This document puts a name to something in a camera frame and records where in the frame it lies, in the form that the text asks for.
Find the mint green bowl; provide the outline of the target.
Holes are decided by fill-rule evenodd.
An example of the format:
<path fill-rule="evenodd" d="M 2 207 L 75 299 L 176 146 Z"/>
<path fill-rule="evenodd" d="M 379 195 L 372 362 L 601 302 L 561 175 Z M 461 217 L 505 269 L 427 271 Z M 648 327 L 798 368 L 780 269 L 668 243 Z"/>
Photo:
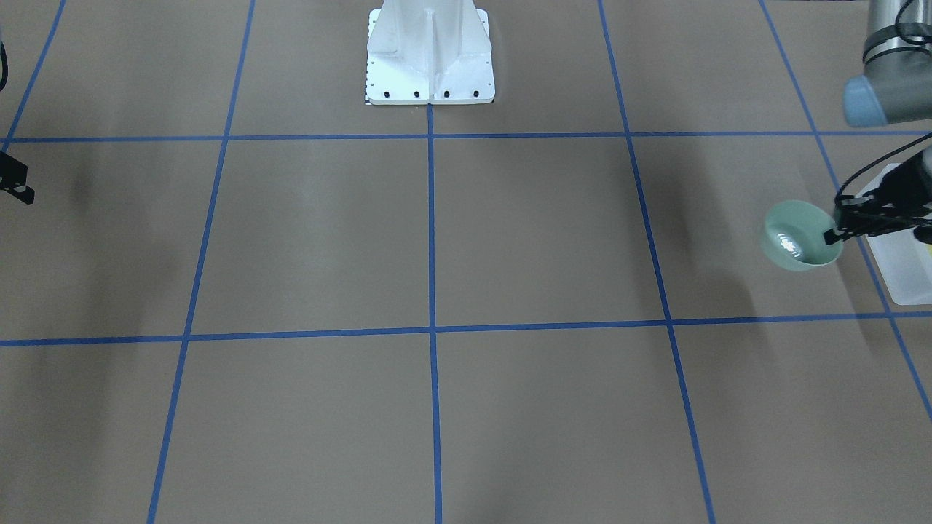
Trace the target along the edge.
<path fill-rule="evenodd" d="M 766 258 L 786 271 L 812 271 L 842 255 L 843 242 L 825 237 L 835 226 L 835 219 L 815 205 L 784 200 L 765 213 L 757 236 L 759 247 Z"/>

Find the translucent white plastic box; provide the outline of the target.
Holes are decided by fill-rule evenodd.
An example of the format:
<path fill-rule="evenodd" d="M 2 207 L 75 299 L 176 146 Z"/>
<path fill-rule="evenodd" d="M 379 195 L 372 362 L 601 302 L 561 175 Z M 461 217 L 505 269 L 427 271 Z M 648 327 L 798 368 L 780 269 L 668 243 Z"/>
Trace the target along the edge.
<path fill-rule="evenodd" d="M 866 237 L 890 298 L 899 306 L 931 305 L 930 245 L 911 229 Z"/>

